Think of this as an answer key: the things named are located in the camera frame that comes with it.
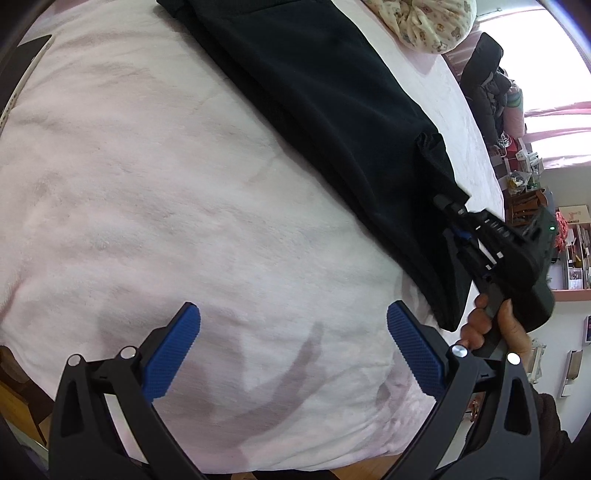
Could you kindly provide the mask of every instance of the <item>pillow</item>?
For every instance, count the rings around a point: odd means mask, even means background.
[[[407,47],[445,53],[476,21],[476,0],[363,0]]]

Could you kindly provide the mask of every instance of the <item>finger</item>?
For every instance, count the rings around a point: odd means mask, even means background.
[[[484,337],[482,334],[477,332],[469,323],[465,324],[460,330],[460,338],[462,345],[469,350],[477,350],[484,345]]]
[[[478,295],[476,297],[476,300],[474,300],[474,306],[477,309],[485,309],[487,305],[488,305],[488,295],[486,293],[481,293],[480,295]]]
[[[478,333],[484,335],[492,328],[492,320],[482,309],[472,310],[468,315],[468,324],[470,324]]]
[[[520,324],[513,315],[513,304],[510,300],[505,300],[499,309],[497,316],[499,322],[499,330],[509,350],[517,353],[523,358],[531,352],[531,339],[527,335],[523,325]]]

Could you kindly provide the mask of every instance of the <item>blue clamp pad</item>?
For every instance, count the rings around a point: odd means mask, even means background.
[[[197,338],[201,328],[199,309],[193,304],[185,304],[171,324],[166,336],[143,369],[142,391],[149,403],[166,395]]]
[[[441,400],[446,392],[446,341],[434,328],[422,325],[402,301],[389,306],[387,319],[390,335],[421,390]]]

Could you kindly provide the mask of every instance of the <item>cardboard box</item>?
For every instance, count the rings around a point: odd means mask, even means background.
[[[591,223],[589,209],[586,205],[558,207],[558,210],[568,223]]]

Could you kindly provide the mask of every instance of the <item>wooden shelf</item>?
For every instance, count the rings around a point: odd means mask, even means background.
[[[591,290],[553,290],[556,301],[586,301],[591,300]]]
[[[573,243],[561,253],[557,267],[551,267],[551,284],[556,301],[591,300],[591,223],[570,223]],[[558,277],[556,268],[562,270],[562,282],[555,282]]]

